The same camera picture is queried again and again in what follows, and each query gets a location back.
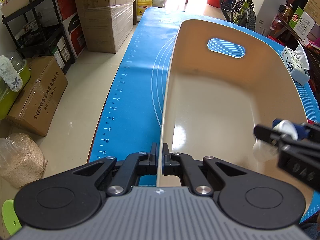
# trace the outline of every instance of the tiled floor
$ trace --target tiled floor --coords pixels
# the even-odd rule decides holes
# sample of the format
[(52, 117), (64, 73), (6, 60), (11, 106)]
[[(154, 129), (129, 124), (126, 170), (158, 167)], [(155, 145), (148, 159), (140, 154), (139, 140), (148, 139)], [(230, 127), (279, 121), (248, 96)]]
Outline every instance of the tiled floor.
[[(206, 0), (167, 0), (167, 9), (187, 11), (224, 19), (221, 10)], [(48, 164), (44, 176), (85, 164), (93, 135), (111, 87), (136, 26), (116, 54), (89, 52), (85, 50), (68, 73), (68, 86), (61, 98), (45, 138), (32, 135), (40, 146)], [(11, 132), (20, 131), (12, 128)], [(18, 189), (4, 179), (1, 182), (0, 205), (13, 199)], [(9, 237), (5, 227), (0, 226), (0, 236)]]

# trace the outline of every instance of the refrigerator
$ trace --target refrigerator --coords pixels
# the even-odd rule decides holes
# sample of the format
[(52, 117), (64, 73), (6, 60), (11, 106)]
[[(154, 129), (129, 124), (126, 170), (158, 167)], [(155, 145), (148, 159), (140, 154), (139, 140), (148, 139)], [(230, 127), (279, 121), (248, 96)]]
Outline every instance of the refrigerator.
[(256, 13), (256, 28), (255, 31), (263, 36), (268, 36), (273, 33), (270, 30), (270, 25), (279, 13), (279, 7), (281, 4), (286, 4), (287, 0), (252, 0)]

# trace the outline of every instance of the bicycle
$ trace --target bicycle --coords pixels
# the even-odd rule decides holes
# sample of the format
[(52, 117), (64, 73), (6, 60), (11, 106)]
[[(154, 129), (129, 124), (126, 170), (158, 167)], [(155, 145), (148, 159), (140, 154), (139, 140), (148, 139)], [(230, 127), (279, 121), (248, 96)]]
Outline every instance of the bicycle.
[(220, 7), (228, 22), (255, 30), (256, 14), (252, 0), (220, 0)]

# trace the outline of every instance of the bag of wood shavings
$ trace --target bag of wood shavings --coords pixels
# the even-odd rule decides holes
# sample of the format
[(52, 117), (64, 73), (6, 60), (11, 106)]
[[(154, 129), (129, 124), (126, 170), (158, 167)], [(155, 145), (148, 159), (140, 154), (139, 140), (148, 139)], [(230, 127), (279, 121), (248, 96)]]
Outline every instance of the bag of wood shavings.
[(38, 145), (24, 133), (0, 138), (0, 176), (14, 187), (41, 178), (47, 161)]

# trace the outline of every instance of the beige plastic basket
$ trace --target beige plastic basket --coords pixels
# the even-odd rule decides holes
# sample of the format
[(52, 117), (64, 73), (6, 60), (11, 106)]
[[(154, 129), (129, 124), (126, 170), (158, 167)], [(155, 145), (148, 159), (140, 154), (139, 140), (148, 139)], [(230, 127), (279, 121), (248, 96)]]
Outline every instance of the beige plastic basket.
[[(208, 49), (219, 38), (244, 47), (241, 58)], [(280, 56), (269, 45), (234, 28), (202, 20), (184, 21), (179, 29), (164, 98), (160, 150), (212, 155), (286, 181), (305, 196), (313, 191), (276, 167), (253, 157), (253, 127), (271, 126), (276, 118), (307, 122), (294, 82)], [(157, 186), (179, 186), (178, 177), (161, 175)]]

